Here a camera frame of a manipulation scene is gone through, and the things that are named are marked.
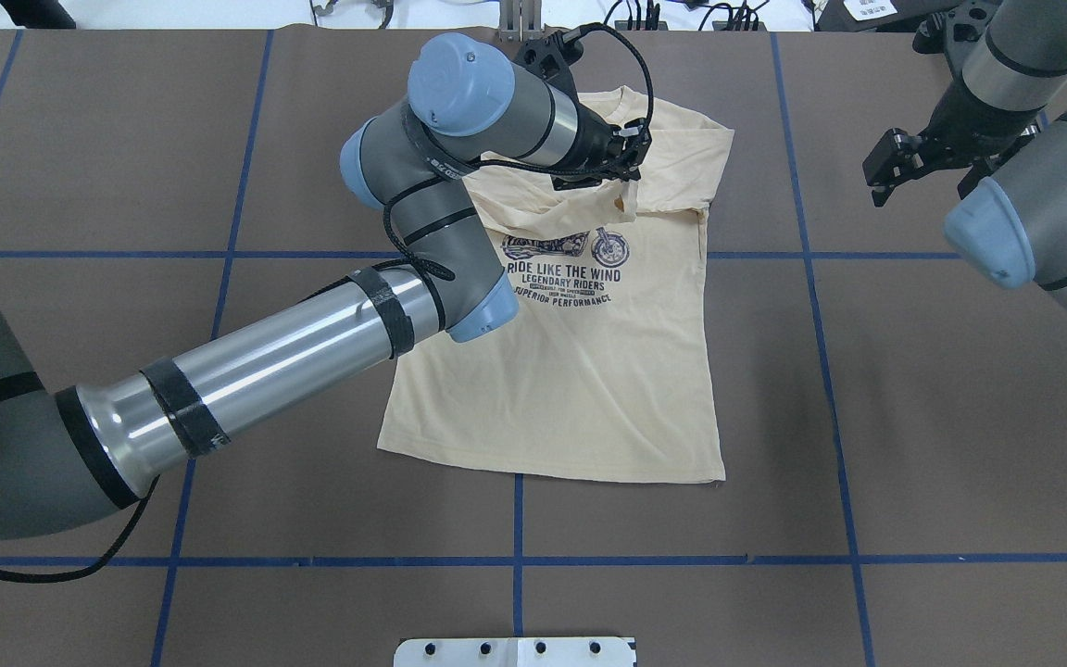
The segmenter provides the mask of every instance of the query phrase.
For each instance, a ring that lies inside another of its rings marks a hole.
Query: graphic print
[[[592,257],[601,266],[615,269],[628,260],[628,242],[623,240],[623,236],[615,232],[605,232],[603,227],[596,228],[600,235],[595,237],[592,245]]]
[[[516,236],[505,236],[504,242],[500,243],[500,249],[504,250],[505,255],[511,258],[511,260],[528,260],[528,258],[537,255],[567,255],[568,257],[577,257],[584,254],[584,248],[587,247],[587,237],[590,235],[592,233],[584,232],[550,241],[535,241],[534,239],[520,239]]]
[[[539,255],[583,257],[590,232],[572,234],[562,239],[538,241],[507,236],[500,250],[509,258],[507,272],[513,292],[525,299],[557,307],[596,306],[610,303],[611,284],[620,283],[619,267],[631,257],[628,241],[620,234],[596,228],[590,244],[593,260],[599,266],[568,264],[564,260],[538,261]]]

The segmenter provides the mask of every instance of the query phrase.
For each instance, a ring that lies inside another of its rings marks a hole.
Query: white label
[[[856,21],[867,21],[872,18],[888,17],[898,13],[898,10],[892,4],[892,0],[842,0],[842,3]]]

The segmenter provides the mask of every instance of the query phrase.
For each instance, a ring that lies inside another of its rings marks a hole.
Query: gray robot arm
[[[109,515],[166,470],[415,342],[440,330],[471,340],[515,316],[459,178],[487,164],[478,160],[484,150],[545,168],[560,187],[636,178],[649,144],[648,118],[626,131],[577,101],[567,67],[586,32],[526,44],[522,66],[461,34],[439,35],[412,65],[407,98],[348,140],[345,181],[385,208],[403,260],[357,270],[121,383],[55,396],[0,313],[0,539]]]
[[[902,182],[971,168],[945,239],[996,284],[1035,282],[1067,308],[1067,113],[1023,134],[1067,81],[1067,1],[973,0],[956,14],[967,10],[989,10],[990,25],[951,59],[953,83],[926,130],[885,132],[864,161],[867,185],[881,206]]]

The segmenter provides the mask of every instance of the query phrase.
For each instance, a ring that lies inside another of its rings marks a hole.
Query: beige shirt
[[[627,88],[579,98],[617,125],[648,101]],[[662,100],[652,131],[630,185],[556,193],[503,168],[465,178],[521,312],[402,355],[378,447],[582,480],[724,480],[702,295],[733,132]]]

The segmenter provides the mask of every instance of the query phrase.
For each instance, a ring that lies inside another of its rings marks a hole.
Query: motorcycle graphic
[[[615,232],[608,232],[603,227],[596,228],[598,236],[592,243],[592,257],[600,266],[606,269],[615,269],[628,260],[628,242],[623,236]],[[500,243],[500,250],[505,256],[512,260],[528,260],[537,255],[564,255],[577,257],[584,254],[587,241],[592,235],[590,232],[582,232],[563,236],[562,239],[552,239],[550,241],[539,241],[535,239],[521,239],[517,236],[505,236]]]
[[[607,269],[615,269],[628,260],[628,242],[623,240],[623,236],[615,232],[606,232],[605,228],[596,228],[599,236],[592,244],[592,257],[600,266]]]

